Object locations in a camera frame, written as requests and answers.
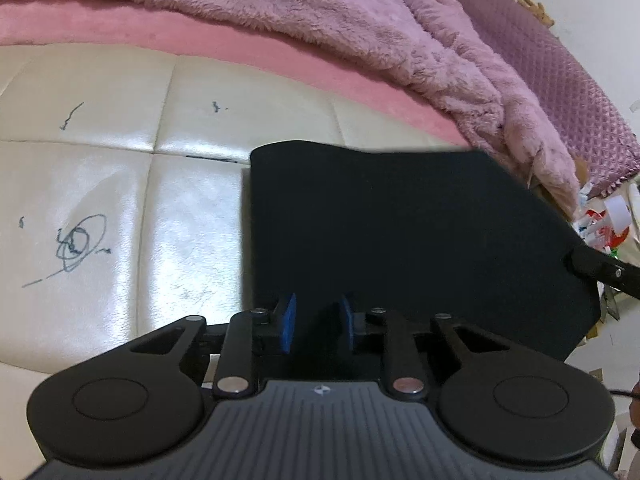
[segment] mauve pillow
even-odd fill
[[[458,0],[480,38],[516,69],[573,156],[586,160],[591,195],[640,171],[640,145],[597,83],[562,43],[514,0]]]

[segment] white wall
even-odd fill
[[[556,20],[552,31],[598,82],[636,136],[640,110],[640,0],[535,0]]]

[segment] black fabric sheet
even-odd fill
[[[557,359],[600,313],[596,283],[565,264],[577,235],[481,152],[262,146],[251,212],[254,304],[297,294],[307,358],[328,351],[328,305],[347,292],[355,310],[449,312]]]

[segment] pink fleece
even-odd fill
[[[0,0],[0,45],[49,43],[128,44],[255,66],[468,146],[453,119],[415,92],[284,34],[147,9],[126,0]]]
[[[535,174],[571,215],[578,181],[532,92],[473,31],[455,0],[133,0],[316,43],[452,114],[476,146]]]

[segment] black cable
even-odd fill
[[[626,390],[609,390],[609,393],[614,397],[629,397],[631,399],[640,400],[640,394],[635,394]]]

